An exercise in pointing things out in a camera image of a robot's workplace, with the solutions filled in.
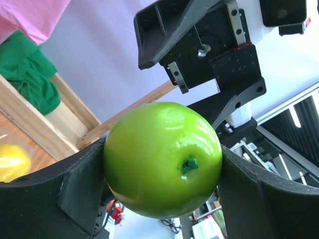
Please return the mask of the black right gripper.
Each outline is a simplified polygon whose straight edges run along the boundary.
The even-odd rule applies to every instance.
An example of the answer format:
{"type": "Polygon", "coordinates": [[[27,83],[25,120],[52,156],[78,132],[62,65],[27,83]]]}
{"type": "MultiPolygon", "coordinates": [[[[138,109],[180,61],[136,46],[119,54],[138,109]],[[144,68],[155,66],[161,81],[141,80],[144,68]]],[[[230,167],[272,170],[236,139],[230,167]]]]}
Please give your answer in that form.
{"type": "Polygon", "coordinates": [[[222,90],[188,107],[214,129],[266,93],[244,10],[235,0],[158,0],[134,17],[138,67],[165,67],[183,93],[215,79],[222,90]]]}

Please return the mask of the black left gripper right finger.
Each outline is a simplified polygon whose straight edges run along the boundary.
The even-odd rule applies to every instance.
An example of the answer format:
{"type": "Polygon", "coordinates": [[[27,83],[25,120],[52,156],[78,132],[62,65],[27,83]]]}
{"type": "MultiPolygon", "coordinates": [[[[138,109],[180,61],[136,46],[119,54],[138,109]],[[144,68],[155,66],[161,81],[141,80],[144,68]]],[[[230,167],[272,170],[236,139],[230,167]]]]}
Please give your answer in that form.
{"type": "Polygon", "coordinates": [[[278,176],[222,147],[218,183],[230,239],[317,239],[319,190],[278,176]]]}

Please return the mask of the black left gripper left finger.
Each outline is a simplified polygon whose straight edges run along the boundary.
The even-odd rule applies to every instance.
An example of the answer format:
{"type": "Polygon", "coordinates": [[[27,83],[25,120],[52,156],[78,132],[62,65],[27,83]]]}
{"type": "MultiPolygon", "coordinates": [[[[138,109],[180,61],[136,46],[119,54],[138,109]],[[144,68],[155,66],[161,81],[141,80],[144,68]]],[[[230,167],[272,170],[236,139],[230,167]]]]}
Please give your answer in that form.
{"type": "Polygon", "coordinates": [[[105,182],[99,139],[61,161],[0,184],[2,239],[89,239],[105,182]]]}

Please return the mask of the fake green lime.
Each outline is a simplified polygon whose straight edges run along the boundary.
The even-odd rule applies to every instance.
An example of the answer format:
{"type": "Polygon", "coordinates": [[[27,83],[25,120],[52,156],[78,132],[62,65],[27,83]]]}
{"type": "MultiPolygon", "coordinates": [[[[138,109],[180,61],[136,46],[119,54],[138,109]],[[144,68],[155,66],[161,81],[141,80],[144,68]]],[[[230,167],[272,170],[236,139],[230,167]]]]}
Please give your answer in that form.
{"type": "Polygon", "coordinates": [[[107,184],[126,208],[170,219],[203,205],[217,187],[222,149],[211,124],[194,110],[154,102],[122,116],[103,151],[107,184]]]}

